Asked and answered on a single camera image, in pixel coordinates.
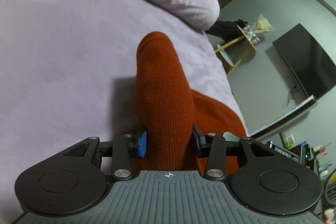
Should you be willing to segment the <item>rust red knit sweater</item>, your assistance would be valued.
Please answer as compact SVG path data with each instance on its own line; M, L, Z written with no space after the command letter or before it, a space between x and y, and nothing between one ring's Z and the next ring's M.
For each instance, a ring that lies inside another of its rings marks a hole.
M205 170L193 151L193 126L204 134L243 137L239 116L227 105L190 88L168 36L151 32L137 48L135 109L147 129L144 170Z

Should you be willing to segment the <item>black clothes pile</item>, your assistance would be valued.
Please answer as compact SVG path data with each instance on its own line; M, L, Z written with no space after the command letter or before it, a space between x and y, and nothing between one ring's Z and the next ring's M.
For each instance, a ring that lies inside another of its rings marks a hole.
M248 25L248 22L238 19L236 21L221 21L217 20L209 30L206 30L206 34L213 36L224 37L233 35L238 31L238 27L244 28Z

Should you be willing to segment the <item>white tv shelf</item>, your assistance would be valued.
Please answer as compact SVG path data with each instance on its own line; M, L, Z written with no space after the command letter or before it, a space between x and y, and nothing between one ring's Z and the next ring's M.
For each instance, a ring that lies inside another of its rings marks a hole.
M310 96L293 110L290 110L290 112L274 120L268 125L265 125L254 132L250 132L249 135L254 139L262 139L268 136L273 136L274 134L280 132L284 127L288 126L291 122L304 116L316 105L317 100L315 96Z

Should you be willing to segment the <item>round yellow-legged side table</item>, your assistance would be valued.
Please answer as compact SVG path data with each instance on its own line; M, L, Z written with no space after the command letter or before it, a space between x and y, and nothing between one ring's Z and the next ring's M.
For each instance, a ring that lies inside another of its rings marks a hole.
M218 44L215 49L227 75L230 75L245 58L253 59L256 56L256 48L253 43L254 33L251 27L249 25L244 28L237 27L240 36L223 46Z

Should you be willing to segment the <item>lilac bed sheet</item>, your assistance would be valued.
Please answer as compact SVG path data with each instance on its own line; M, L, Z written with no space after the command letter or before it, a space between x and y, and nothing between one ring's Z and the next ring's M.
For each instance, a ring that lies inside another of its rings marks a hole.
M14 183L26 168L135 128L135 55L153 31L192 89L240 114L205 31L147 0L1 0L1 223L22 213Z

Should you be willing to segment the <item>cream wrapped flower bouquet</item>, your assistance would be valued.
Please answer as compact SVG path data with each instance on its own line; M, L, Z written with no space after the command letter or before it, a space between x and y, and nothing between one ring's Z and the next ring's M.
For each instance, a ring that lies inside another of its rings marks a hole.
M248 33L253 37L262 36L268 32L274 31L276 28L269 23L268 19L260 14L256 22L249 29Z

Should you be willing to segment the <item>black wall television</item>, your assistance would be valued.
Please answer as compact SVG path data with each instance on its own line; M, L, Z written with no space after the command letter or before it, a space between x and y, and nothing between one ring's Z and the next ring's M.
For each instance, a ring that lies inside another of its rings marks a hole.
M307 96L320 99L335 87L335 63L303 25L273 42Z

